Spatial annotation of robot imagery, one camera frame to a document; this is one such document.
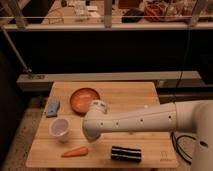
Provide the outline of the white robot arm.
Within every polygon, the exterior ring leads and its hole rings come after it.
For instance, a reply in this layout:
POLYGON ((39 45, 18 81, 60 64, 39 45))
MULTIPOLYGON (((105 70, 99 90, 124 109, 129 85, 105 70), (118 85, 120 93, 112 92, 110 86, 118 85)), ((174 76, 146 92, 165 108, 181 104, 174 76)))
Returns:
POLYGON ((113 114, 107 113, 103 101, 94 100, 82 130, 89 141, 112 132, 195 133, 191 171, 213 171, 213 100, 172 102, 113 114))

